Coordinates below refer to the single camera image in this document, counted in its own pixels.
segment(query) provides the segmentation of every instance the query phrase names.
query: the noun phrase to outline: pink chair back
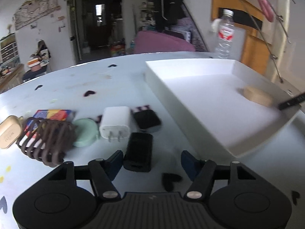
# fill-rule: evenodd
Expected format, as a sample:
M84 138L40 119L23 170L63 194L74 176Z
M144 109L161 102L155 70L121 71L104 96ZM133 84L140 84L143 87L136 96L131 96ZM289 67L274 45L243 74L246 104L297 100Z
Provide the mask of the pink chair back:
M150 52L194 52L195 47L183 39L154 31L140 31L135 38L135 54Z

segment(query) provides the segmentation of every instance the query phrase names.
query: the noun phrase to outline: plastic bottle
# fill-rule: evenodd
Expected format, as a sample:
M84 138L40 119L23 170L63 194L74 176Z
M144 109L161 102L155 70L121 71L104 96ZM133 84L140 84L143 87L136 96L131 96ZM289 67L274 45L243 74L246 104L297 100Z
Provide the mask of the plastic bottle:
M218 43L215 49L217 58L229 59L234 36L233 11L224 9L222 21L219 24Z

